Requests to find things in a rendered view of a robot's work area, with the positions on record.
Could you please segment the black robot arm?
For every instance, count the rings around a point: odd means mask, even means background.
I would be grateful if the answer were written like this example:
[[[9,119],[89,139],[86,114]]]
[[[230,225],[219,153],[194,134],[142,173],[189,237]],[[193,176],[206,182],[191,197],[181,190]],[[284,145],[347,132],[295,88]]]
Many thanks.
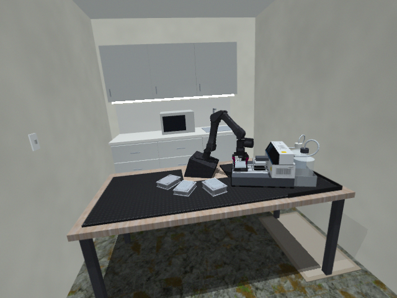
[[[246,132],[228,115],[227,111],[218,111],[210,116],[211,127],[208,143],[206,149],[204,149],[204,153],[202,156],[194,154],[194,157],[196,159],[216,163],[216,159],[210,158],[210,154],[211,151],[216,150],[216,135],[221,119],[230,127],[230,129],[236,135],[236,139],[238,139],[237,147],[239,148],[236,147],[236,154],[238,155],[238,158],[243,158],[243,156],[245,155],[245,147],[253,148],[254,139],[244,137],[246,135]]]

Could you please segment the white well plate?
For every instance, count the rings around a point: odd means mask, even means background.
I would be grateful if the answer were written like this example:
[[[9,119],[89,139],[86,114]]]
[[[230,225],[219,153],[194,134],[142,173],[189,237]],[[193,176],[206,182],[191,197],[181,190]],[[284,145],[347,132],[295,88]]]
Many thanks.
[[[217,180],[216,178],[207,179],[207,180],[205,180],[205,182],[212,188],[224,186],[224,184],[222,182],[220,182],[219,180]]]
[[[235,161],[235,168],[246,168],[245,161]]]
[[[188,188],[190,188],[191,185],[192,185],[193,183],[194,183],[193,181],[183,180],[183,181],[176,187],[176,189],[188,190]]]

